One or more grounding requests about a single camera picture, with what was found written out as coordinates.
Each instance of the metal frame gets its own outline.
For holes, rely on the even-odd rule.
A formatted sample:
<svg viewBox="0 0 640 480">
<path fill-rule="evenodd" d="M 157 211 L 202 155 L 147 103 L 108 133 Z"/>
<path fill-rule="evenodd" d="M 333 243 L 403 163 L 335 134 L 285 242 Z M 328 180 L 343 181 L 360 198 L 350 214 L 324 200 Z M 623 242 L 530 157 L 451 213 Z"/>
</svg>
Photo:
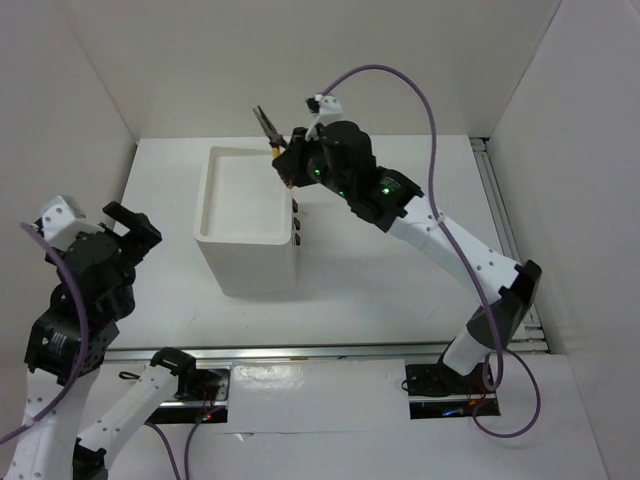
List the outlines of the metal frame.
<svg viewBox="0 0 640 480">
<path fill-rule="evenodd" d="M 470 139 L 473 155 L 476 159 L 482 185 L 485 190 L 491 215 L 496 226 L 500 246 L 505 255 L 521 261 L 518 255 L 513 231 L 509 223 L 500 188 L 496 180 L 491 159 L 487 153 L 484 139 Z M 549 353 L 542 325 L 535 305 L 523 320 L 525 339 L 514 340 L 510 348 L 520 353 Z M 372 358 L 427 358 L 435 361 L 446 348 L 446 342 L 440 343 L 402 343 L 402 344 L 366 344 L 366 345 L 297 345 L 273 347 L 225 347 L 225 348 L 184 348 L 193 355 L 198 367 L 228 366 L 233 362 L 281 362 L 307 359 L 372 359 Z M 148 362 L 157 349 L 108 350 L 105 362 Z"/>
</svg>

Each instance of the white wall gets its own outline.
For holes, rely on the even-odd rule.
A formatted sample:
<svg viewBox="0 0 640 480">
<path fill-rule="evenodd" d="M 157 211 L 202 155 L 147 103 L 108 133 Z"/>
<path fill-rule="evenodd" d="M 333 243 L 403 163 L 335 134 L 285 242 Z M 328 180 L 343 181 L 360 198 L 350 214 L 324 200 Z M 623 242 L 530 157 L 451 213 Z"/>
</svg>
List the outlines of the white wall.
<svg viewBox="0 0 640 480">
<path fill-rule="evenodd" d="M 613 480 L 640 478 L 640 0 L 564 0 L 490 142 Z"/>
<path fill-rule="evenodd" d="M 119 198 L 134 142 L 50 0 L 0 2 L 0 432 L 24 400 L 22 361 L 33 322 L 48 305 L 54 268 L 19 229 L 55 193 L 99 218 Z M 0 447 L 0 475 L 12 445 Z"/>
<path fill-rule="evenodd" d="M 286 133 L 303 99 L 346 70 L 388 63 L 425 88 L 440 133 L 488 135 L 559 0 L 65 0 L 71 25 L 138 137 Z M 384 74 L 340 89 L 370 133 L 425 133 Z"/>
</svg>

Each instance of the pliers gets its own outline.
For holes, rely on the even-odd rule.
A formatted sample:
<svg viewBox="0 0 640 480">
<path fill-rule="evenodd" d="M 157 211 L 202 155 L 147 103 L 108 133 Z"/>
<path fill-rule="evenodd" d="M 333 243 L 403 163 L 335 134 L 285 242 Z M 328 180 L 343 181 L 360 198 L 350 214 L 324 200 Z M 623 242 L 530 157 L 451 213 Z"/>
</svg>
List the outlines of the pliers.
<svg viewBox="0 0 640 480">
<path fill-rule="evenodd" d="M 262 130 L 264 130 L 264 134 L 269 139 L 273 158 L 277 158 L 280 155 L 280 147 L 287 148 L 287 141 L 278 133 L 278 130 L 276 130 L 276 127 L 273 126 L 273 123 L 271 123 L 271 120 L 265 115 L 260 106 L 255 107 L 253 113 L 255 113 Z"/>
</svg>

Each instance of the white container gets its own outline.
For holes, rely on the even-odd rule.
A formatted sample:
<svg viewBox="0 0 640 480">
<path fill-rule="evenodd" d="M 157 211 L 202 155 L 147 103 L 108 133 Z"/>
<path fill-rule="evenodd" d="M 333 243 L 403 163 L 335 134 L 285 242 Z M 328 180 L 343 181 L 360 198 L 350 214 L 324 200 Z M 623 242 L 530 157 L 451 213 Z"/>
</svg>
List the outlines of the white container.
<svg viewBox="0 0 640 480">
<path fill-rule="evenodd" d="M 293 199 L 271 161 L 266 151 L 214 147 L 202 168 L 195 238 L 225 295 L 295 288 Z"/>
</svg>

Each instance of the white box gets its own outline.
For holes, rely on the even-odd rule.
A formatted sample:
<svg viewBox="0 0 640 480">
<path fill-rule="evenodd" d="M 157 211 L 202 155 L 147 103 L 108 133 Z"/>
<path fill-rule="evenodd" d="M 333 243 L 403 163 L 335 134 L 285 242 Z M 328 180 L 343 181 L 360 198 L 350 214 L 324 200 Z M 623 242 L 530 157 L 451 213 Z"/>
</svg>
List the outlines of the white box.
<svg viewBox="0 0 640 480">
<path fill-rule="evenodd" d="M 293 199 L 271 162 L 268 151 L 214 147 L 202 168 L 195 238 L 225 295 L 296 286 Z"/>
</svg>

